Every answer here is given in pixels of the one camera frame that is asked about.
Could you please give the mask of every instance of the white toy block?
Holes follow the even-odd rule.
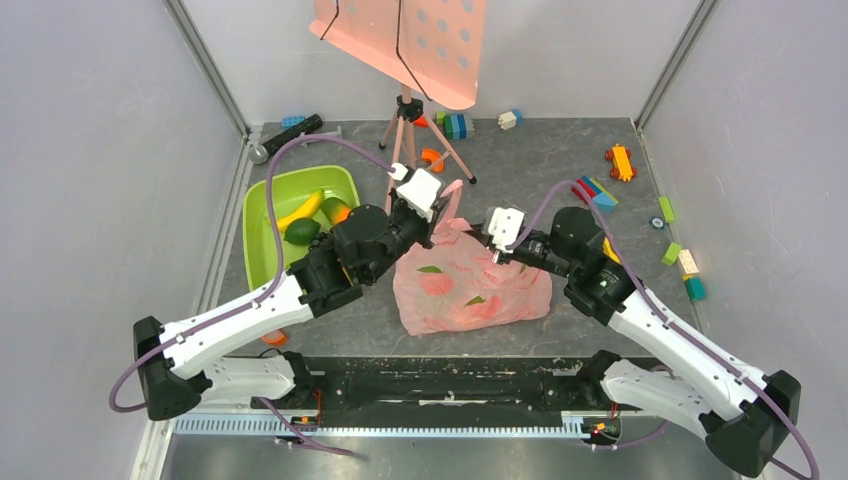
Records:
[[[501,127],[501,130],[509,130],[516,125],[517,121],[518,118],[512,111],[502,113],[498,116],[498,126]]]
[[[523,121],[524,117],[521,116],[521,112],[517,108],[513,108],[498,116],[498,125],[500,125],[501,130],[509,130],[516,125],[521,125]]]
[[[315,132],[315,135],[332,135],[332,136],[334,136],[334,137],[344,138],[344,137],[342,136],[342,127],[341,127],[341,126],[336,127],[336,131],[335,131],[335,132]],[[312,143],[312,142],[311,142],[311,141],[309,141],[309,140],[307,140],[307,141],[305,141],[305,142],[301,143],[301,145],[303,145],[304,147],[306,147],[306,146],[308,146],[310,143]]]
[[[692,252],[688,249],[683,249],[677,255],[677,261],[680,262],[680,266],[683,268],[684,275],[695,275],[700,273],[698,270],[698,265],[695,264],[695,259],[692,257]]]

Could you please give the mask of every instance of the music stand tripod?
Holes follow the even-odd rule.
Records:
[[[424,102],[417,98],[412,98],[412,89],[407,87],[404,84],[400,86],[401,94],[397,97],[398,108],[389,119],[389,126],[386,128],[386,133],[383,134],[383,139],[380,141],[380,150],[386,149],[386,142],[389,141],[389,134],[391,133],[393,128],[397,128],[397,132],[395,134],[395,145],[394,150],[392,151],[392,163],[400,163],[400,148],[403,146],[406,149],[407,161],[410,167],[415,167],[416,156],[415,156],[415,126],[412,122],[424,116],[424,120],[427,122],[427,126],[430,127],[430,130],[439,140],[443,147],[445,147],[445,153],[439,157],[438,160],[433,162],[432,165],[428,168],[428,170],[432,170],[436,168],[439,164],[447,160],[448,157],[453,157],[456,160],[459,168],[462,169],[462,173],[465,174],[465,177],[468,178],[468,182],[474,185],[477,183],[477,177],[475,177],[471,170],[468,169],[468,166],[465,165],[465,162],[459,158],[459,155],[456,154],[456,150],[453,149],[450,142],[445,138],[442,134],[439,127],[433,122],[433,120],[424,115]],[[388,212],[391,208],[391,198],[389,197],[389,192],[394,188],[394,179],[389,177],[389,188],[386,192],[386,211]]]

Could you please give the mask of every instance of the pink music stand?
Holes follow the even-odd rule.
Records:
[[[380,148],[386,148],[391,130],[397,127],[392,161],[399,160],[404,146],[408,163],[414,167],[415,118],[399,122],[398,117],[404,106],[420,102],[412,99],[412,88],[449,109],[474,105],[486,0],[314,0],[314,5],[315,21],[309,26],[313,34],[323,35],[332,45],[400,82],[398,109],[392,113]],[[414,77],[398,58],[396,46]],[[446,150],[431,168],[450,156],[469,182],[476,183],[432,119],[424,118]]]

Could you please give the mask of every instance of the perforated pink panel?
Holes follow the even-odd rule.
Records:
[[[309,30],[321,36],[336,0],[314,0]],[[400,53],[433,100],[452,110],[477,101],[486,0],[403,0]],[[324,40],[420,91],[395,54],[398,0],[339,0],[339,17]],[[339,72],[344,81],[344,72]]]

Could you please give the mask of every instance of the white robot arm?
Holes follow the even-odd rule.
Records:
[[[147,317],[136,322],[136,358],[159,345],[171,344],[139,367],[151,420],[173,418],[201,402],[247,403],[251,397],[273,400],[309,395],[297,391],[299,373],[308,376],[299,354],[286,352],[269,358],[225,355],[268,332],[306,322],[358,299],[362,286],[373,284],[412,245],[429,248],[433,227],[447,202],[440,197],[444,185],[426,170],[413,171],[400,164],[393,167],[392,178],[401,185],[394,191],[390,214],[370,205],[355,208],[330,234],[319,234],[307,256],[292,263],[276,285],[268,282],[185,320],[162,324]],[[227,318],[210,322],[222,315]],[[187,333],[204,322],[210,323]]]
[[[578,373],[597,386],[598,399],[674,422],[703,438],[735,471],[757,476],[789,431],[746,382],[765,392],[794,424],[797,380],[784,371],[766,376],[742,362],[683,321],[639,279],[637,286],[631,273],[603,253],[605,234],[589,210],[563,208],[550,233],[533,231],[516,245],[523,219],[515,209],[492,209],[484,224],[474,226],[474,236],[494,251],[497,263],[518,261],[567,278],[564,293],[577,310],[636,341],[673,372],[672,377],[649,372],[598,352]]]
[[[394,170],[392,177],[402,185],[395,189],[389,215],[370,205],[357,207],[329,234],[319,234],[308,255],[294,262],[279,282],[186,320],[162,325],[148,317],[135,324],[136,358],[170,344],[139,368],[151,419],[173,418],[201,402],[285,397],[298,405],[310,395],[312,385],[303,381],[309,372],[299,354],[225,355],[270,331],[358,299],[362,286],[373,284],[412,245],[431,246],[430,235],[446,204],[440,196],[444,185],[425,170],[398,164]],[[604,234],[589,211],[563,208],[550,233],[533,231],[516,245],[523,218],[518,210],[495,208],[470,234],[494,251],[495,262],[518,261],[567,278],[564,293],[578,311],[636,341],[674,372],[671,377],[649,372],[601,351],[578,373],[589,386],[590,400],[630,405],[672,421],[704,439],[734,470],[755,476],[750,474],[762,469],[788,432],[742,380],[751,380],[769,394],[793,423],[798,382],[782,371],[766,376],[690,327],[650,289],[640,292],[622,266],[602,253]],[[657,317],[646,297],[665,320]],[[185,334],[231,311],[238,313]],[[712,355],[696,348],[692,339]]]

